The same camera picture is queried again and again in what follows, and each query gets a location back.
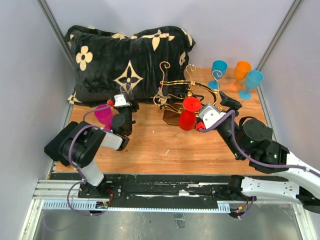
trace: cream flower pattern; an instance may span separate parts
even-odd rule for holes
[[[112,37],[112,38],[114,38],[114,39],[120,39],[120,40],[122,40],[122,39],[125,39],[125,38],[126,38],[126,36],[125,36],[125,35],[123,35],[123,34],[121,34],[121,33],[113,34],[111,37]]]
[[[175,38],[175,36],[170,36],[169,33],[162,33],[162,32],[160,31],[160,29],[158,29],[158,32],[157,32],[156,34],[144,35],[144,36],[142,36],[142,38],[152,39],[153,51],[156,51],[157,47],[159,46],[160,39],[162,39],[162,38],[169,38],[169,41],[171,41],[172,39]]]
[[[75,60],[77,64],[80,64],[80,69],[84,71],[87,68],[87,64],[92,61],[93,57],[94,55],[92,52],[89,52],[88,46],[82,46],[81,51],[75,56]]]
[[[71,47],[71,40],[72,40],[72,38],[74,37],[75,35],[73,35],[73,34],[70,34],[70,41],[68,41],[68,45]]]
[[[182,64],[184,64],[184,62],[186,61],[185,57],[186,57],[186,52],[184,51],[180,56],[180,60],[179,60],[180,66],[182,66]]]
[[[171,99],[171,96],[164,96],[164,94],[161,91],[161,87],[158,88],[158,93],[155,96],[156,99],[160,99],[159,102],[160,104],[165,104],[165,99]]]
[[[76,98],[76,91],[74,91],[74,93],[70,95],[70,97],[68,98],[68,102],[69,102],[70,104],[73,104],[73,105],[75,105],[75,102],[76,102],[76,103],[82,103],[82,101],[79,101],[79,100]]]
[[[192,37],[190,36],[190,34],[187,33],[185,30],[183,30],[182,28],[181,28],[181,30],[184,33],[184,35],[186,35],[188,37],[189,44],[190,44],[189,47],[192,46]]]
[[[129,60],[128,66],[126,66],[124,72],[113,81],[120,86],[130,84],[131,88],[134,89],[141,80],[143,80],[143,78],[135,72],[134,68],[132,67],[131,60]]]

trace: black pillow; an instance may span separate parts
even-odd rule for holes
[[[69,103],[97,106],[130,84],[135,99],[149,102],[159,91],[162,61],[170,63],[166,81],[185,80],[192,37],[176,26],[145,30],[130,38],[113,32],[72,26],[65,40],[71,44],[75,67],[75,87]],[[179,95],[187,86],[164,87],[162,93]]]

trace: gold metal rack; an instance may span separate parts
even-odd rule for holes
[[[160,70],[162,72],[162,81],[160,82],[161,83],[161,87],[159,87],[158,93],[153,97],[153,103],[155,105],[163,107],[165,110],[169,110],[169,111],[175,112],[177,114],[181,114],[184,111],[184,109],[183,108],[176,109],[172,105],[168,104],[167,100],[169,98],[175,98],[175,99],[178,99],[178,100],[184,100],[184,99],[186,99],[188,97],[192,97],[193,96],[193,90],[191,89],[192,86],[200,87],[200,88],[203,88],[203,89],[209,91],[212,94],[212,96],[214,97],[213,105],[217,104],[217,102],[219,100],[219,91],[220,90],[219,90],[219,82],[215,78],[214,72],[217,72],[218,77],[220,77],[223,74],[221,71],[219,71],[219,70],[212,71],[211,75],[212,75],[213,79],[218,82],[218,84],[217,84],[218,85],[218,89],[212,89],[212,88],[210,88],[210,87],[208,87],[206,85],[203,85],[203,84],[201,84],[199,82],[192,81],[192,76],[189,73],[188,69],[190,69],[191,72],[194,72],[197,69],[195,65],[188,64],[186,66],[186,68],[185,68],[186,73],[190,76],[190,80],[189,81],[188,80],[165,81],[166,74],[165,74],[165,71],[162,68],[162,64],[164,64],[164,68],[165,69],[169,69],[170,66],[171,66],[170,63],[167,62],[167,61],[162,61],[159,64]],[[186,96],[176,96],[176,95],[173,95],[173,94],[170,94],[170,93],[167,96],[163,95],[164,86],[174,86],[174,85],[188,85],[189,89],[188,89],[188,93],[186,94]]]

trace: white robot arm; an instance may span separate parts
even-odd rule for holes
[[[320,214],[320,171],[273,141],[272,129],[263,122],[245,117],[238,126],[235,116],[240,107],[241,104],[237,109],[231,107],[227,112],[222,112],[207,104],[199,111],[203,123],[198,123],[197,130],[217,130],[237,160],[249,159],[249,165],[256,170],[284,177],[288,181],[257,180],[234,175],[231,176],[230,188],[238,188],[244,196],[256,199],[302,204],[305,209]]]

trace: blue wine glass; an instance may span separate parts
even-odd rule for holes
[[[226,74],[227,68],[228,65],[225,61],[214,61],[211,68],[211,74],[215,79],[219,80]],[[218,87],[220,88],[220,84],[218,85],[218,82],[216,80],[210,81],[208,86],[215,90],[218,89]]]
[[[251,70],[250,72],[248,72],[248,75],[246,76],[244,82],[246,90],[240,91],[239,97],[243,100],[251,99],[251,93],[249,92],[249,90],[257,88],[263,81],[263,79],[264,75],[258,70]]]

